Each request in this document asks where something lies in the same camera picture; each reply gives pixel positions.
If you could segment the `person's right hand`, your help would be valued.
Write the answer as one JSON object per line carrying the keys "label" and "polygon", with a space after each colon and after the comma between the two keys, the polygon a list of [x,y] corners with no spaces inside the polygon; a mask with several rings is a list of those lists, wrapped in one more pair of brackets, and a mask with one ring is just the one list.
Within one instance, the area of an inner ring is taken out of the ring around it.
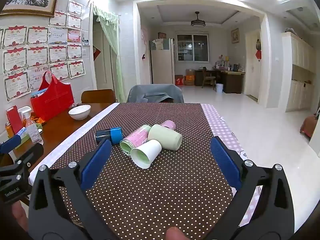
{"label": "person's right hand", "polygon": [[189,238],[180,229],[171,227],[166,231],[165,240],[189,240]]}

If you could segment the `person's left hand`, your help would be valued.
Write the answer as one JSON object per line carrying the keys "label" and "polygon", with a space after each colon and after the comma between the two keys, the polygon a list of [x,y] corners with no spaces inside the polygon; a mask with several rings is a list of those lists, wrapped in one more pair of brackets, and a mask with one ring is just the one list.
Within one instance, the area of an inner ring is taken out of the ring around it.
{"label": "person's left hand", "polygon": [[25,210],[20,201],[15,202],[11,205],[12,215],[15,217],[18,224],[25,230],[28,231],[28,218]]}

